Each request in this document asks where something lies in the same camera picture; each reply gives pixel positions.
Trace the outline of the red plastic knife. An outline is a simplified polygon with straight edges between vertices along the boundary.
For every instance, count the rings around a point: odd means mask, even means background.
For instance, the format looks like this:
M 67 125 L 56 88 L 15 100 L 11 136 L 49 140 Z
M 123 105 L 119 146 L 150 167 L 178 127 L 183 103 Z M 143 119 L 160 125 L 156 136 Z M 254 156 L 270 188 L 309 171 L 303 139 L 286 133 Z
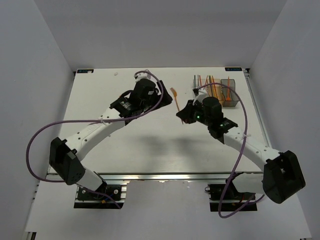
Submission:
M 216 80 L 214 78 L 214 76 L 212 75 L 212 82 L 214 83 L 213 85 L 213 92 L 214 92 L 214 96 L 219 100 L 220 99 L 220 95 L 219 95 L 219 85 L 216 84 Z

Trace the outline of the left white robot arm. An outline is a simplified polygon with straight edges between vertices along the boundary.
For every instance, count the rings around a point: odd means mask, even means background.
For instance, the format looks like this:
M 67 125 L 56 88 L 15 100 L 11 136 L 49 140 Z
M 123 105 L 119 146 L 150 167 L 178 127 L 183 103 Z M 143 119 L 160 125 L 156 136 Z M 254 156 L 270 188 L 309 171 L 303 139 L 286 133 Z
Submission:
M 140 114 L 172 103 L 163 81 L 138 78 L 134 89 L 128 90 L 110 104 L 98 122 L 87 125 L 66 139 L 56 137 L 50 143 L 49 165 L 68 186 L 88 189 L 94 199 L 105 196 L 107 183 L 94 171 L 82 165 L 82 160 L 105 138 L 125 127 Z

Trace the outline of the orange plastic fork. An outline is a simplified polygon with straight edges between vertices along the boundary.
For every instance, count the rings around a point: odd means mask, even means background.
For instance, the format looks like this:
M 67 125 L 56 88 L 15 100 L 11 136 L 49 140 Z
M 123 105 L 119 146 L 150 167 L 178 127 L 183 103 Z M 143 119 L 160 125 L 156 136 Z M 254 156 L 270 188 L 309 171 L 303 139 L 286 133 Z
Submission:
M 230 97 L 230 77 L 227 79 L 227 96 L 226 101 L 230 102 L 232 98 Z

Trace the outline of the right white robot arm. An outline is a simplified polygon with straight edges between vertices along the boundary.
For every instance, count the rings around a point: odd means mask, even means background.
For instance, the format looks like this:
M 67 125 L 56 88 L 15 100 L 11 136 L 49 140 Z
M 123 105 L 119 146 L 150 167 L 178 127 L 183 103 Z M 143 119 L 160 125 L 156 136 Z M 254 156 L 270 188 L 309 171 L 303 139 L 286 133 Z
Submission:
M 260 174 L 233 175 L 225 187 L 229 198 L 236 200 L 243 193 L 262 194 L 281 204 L 306 186 L 298 158 L 292 151 L 281 152 L 244 134 L 235 122 L 224 117 L 216 98 L 191 99 L 176 116 L 186 124 L 199 122 L 207 126 L 214 139 L 242 153 L 261 170 Z

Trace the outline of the orange plastic knife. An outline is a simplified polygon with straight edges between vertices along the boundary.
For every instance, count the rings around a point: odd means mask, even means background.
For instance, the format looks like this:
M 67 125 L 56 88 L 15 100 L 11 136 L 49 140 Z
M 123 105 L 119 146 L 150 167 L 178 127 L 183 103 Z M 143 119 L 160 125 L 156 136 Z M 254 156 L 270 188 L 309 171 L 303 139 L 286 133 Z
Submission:
M 213 76 L 211 76 L 211 82 L 212 82 L 212 95 L 213 95 L 214 97 L 216 97 L 216 96 L 217 96 L 217 92 L 216 92 L 216 85 L 214 84 L 214 83 L 215 83 L 215 80 L 214 80 L 214 77 L 213 77 Z

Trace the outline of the orange plastic spoon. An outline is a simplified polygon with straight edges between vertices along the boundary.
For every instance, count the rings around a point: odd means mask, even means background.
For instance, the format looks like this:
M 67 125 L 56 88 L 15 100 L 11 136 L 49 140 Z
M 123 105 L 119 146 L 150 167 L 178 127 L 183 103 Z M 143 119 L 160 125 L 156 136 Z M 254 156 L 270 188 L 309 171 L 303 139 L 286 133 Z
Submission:
M 179 112 L 180 111 L 180 107 L 179 107 L 178 100 L 177 100 L 177 96 L 178 96 L 177 91 L 173 87 L 170 88 L 170 91 L 173 94 L 175 105 L 176 105 L 177 111 Z

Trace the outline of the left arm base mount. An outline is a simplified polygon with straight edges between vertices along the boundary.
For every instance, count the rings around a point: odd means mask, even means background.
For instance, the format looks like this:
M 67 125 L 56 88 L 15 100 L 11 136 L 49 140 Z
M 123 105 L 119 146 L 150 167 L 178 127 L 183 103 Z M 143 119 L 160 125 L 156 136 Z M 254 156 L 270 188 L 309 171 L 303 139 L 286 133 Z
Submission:
M 127 193 L 127 181 L 109 181 L 104 191 L 105 195 L 95 194 L 77 186 L 74 209 L 99 209 L 99 210 L 120 210 L 125 202 Z

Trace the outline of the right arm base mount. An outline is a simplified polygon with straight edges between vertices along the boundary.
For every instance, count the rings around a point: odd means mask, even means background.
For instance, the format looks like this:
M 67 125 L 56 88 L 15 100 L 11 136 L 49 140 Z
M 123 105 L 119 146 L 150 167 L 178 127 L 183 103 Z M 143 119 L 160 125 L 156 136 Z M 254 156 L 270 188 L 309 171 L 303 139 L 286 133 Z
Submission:
M 219 201 L 225 184 L 209 184 L 204 188 L 204 192 L 209 195 L 209 206 L 211 212 L 218 212 Z M 234 212 L 237 208 L 245 204 L 251 197 L 250 192 L 238 192 L 234 186 L 229 186 L 221 205 L 221 212 Z M 250 203 L 241 209 L 241 212 L 256 212 L 257 204 L 254 203 L 255 197 Z

